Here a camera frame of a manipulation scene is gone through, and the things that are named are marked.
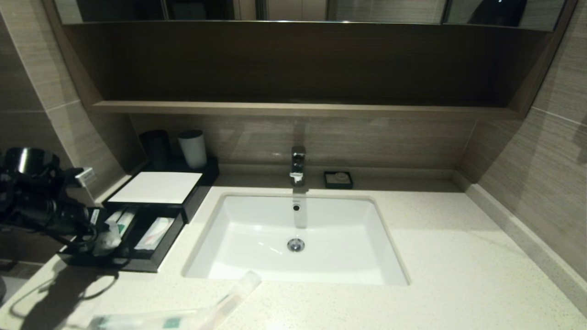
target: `white sink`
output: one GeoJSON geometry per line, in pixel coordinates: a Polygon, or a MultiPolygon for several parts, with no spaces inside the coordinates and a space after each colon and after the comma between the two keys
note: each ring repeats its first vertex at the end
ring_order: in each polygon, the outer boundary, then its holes
{"type": "Polygon", "coordinates": [[[366,199],[225,196],[184,275],[238,279],[249,270],[264,281],[407,285],[377,207],[366,199]],[[288,248],[295,238],[302,251],[288,248]]]}

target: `white quartz countertop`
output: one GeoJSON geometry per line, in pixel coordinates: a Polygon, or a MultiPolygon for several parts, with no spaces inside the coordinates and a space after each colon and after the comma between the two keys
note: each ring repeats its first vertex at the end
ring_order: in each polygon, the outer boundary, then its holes
{"type": "MultiPolygon", "coordinates": [[[[186,278],[182,272],[218,199],[229,193],[288,195],[292,190],[213,187],[157,274],[107,275],[68,267],[55,256],[0,309],[0,328],[80,329],[94,315],[217,302],[236,281],[186,278]]],[[[437,192],[310,189],[308,196],[374,199],[410,285],[264,281],[221,329],[587,329],[587,319],[553,282],[455,187],[437,192]]]]}

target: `drain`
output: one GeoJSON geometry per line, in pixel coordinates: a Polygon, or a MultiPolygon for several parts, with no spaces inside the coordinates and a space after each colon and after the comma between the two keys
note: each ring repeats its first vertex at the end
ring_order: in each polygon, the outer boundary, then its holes
{"type": "Polygon", "coordinates": [[[292,252],[302,252],[303,248],[306,247],[306,243],[304,243],[299,238],[292,238],[288,242],[288,249],[292,252]]]}

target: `white cup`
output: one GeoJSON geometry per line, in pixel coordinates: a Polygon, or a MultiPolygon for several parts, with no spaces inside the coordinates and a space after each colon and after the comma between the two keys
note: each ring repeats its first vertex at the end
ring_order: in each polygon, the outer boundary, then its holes
{"type": "Polygon", "coordinates": [[[191,169],[201,169],[208,163],[206,159],[206,146],[204,144],[204,132],[200,130],[187,130],[181,132],[177,139],[180,142],[181,151],[185,162],[191,169]]]}

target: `chrome faucet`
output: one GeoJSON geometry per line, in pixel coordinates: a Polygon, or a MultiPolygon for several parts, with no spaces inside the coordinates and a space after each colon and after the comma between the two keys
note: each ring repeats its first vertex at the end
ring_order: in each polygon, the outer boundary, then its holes
{"type": "Polygon", "coordinates": [[[295,146],[292,148],[292,170],[289,176],[294,187],[302,187],[303,179],[303,161],[306,158],[306,148],[303,146],[295,146]]]}

